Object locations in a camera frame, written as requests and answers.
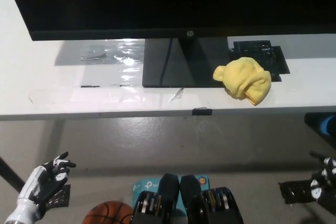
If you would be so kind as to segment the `white and black left hand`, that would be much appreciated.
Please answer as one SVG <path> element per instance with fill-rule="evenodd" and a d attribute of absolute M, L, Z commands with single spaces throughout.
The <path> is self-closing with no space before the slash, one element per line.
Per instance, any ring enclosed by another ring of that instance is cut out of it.
<path fill-rule="evenodd" d="M 66 184 L 70 169 L 76 167 L 68 155 L 64 152 L 34 168 L 5 223 L 36 223 L 44 217 L 47 201 Z"/>

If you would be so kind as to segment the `white and black right hand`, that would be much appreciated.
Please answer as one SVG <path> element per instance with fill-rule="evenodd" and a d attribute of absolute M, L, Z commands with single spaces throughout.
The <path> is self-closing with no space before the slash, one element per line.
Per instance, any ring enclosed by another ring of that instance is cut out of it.
<path fill-rule="evenodd" d="M 335 158 L 317 152 L 310 152 L 310 155 L 323 164 L 321 171 L 312 174 L 311 196 L 318 205 L 335 215 Z"/>

